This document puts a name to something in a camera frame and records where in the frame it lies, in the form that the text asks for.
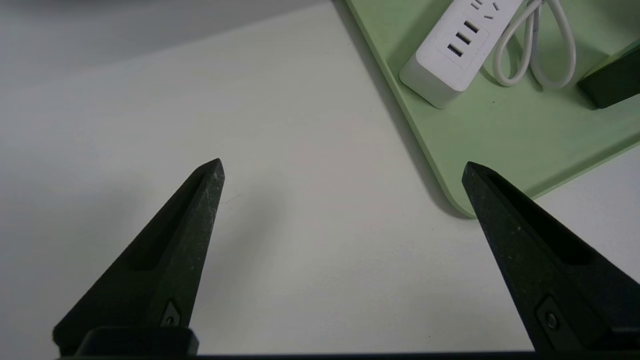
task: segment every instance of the usb port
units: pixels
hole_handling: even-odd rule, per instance
[[[471,44],[471,40],[467,39],[467,37],[465,35],[462,35],[461,33],[457,33],[456,38],[462,40],[462,42],[467,45]]]
[[[455,47],[455,46],[453,46],[453,45],[449,44],[449,46],[447,46],[447,48],[448,48],[449,50],[451,50],[451,52],[452,52],[452,53],[454,53],[454,54],[458,55],[458,57],[459,57],[459,58],[461,58],[461,57],[462,57],[462,51],[460,51],[460,50],[456,49],[456,47]]]
[[[470,23],[469,21],[465,21],[465,26],[469,28],[469,30],[473,31],[474,33],[478,32],[478,28],[477,26],[473,25],[472,23]]]

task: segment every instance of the screw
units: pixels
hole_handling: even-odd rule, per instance
[[[554,313],[547,313],[547,315],[545,315],[545,319],[547,320],[547,326],[549,329],[556,330],[558,328],[558,318],[556,318]]]

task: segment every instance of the power socket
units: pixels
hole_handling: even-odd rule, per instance
[[[444,109],[474,79],[523,0],[453,0],[400,71],[400,80]]]

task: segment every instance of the power strip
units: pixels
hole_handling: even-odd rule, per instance
[[[400,80],[436,108],[465,91],[522,0],[454,0],[400,71]]]

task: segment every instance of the power outlet slot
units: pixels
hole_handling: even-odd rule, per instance
[[[436,48],[457,66],[465,69],[487,36],[487,30],[471,20],[467,14],[459,13],[455,21],[449,24]]]
[[[500,0],[496,1],[488,1],[488,0],[471,0],[470,4],[474,10],[471,10],[471,13],[479,13],[485,19],[493,20],[496,16],[498,16],[498,12],[500,11]]]

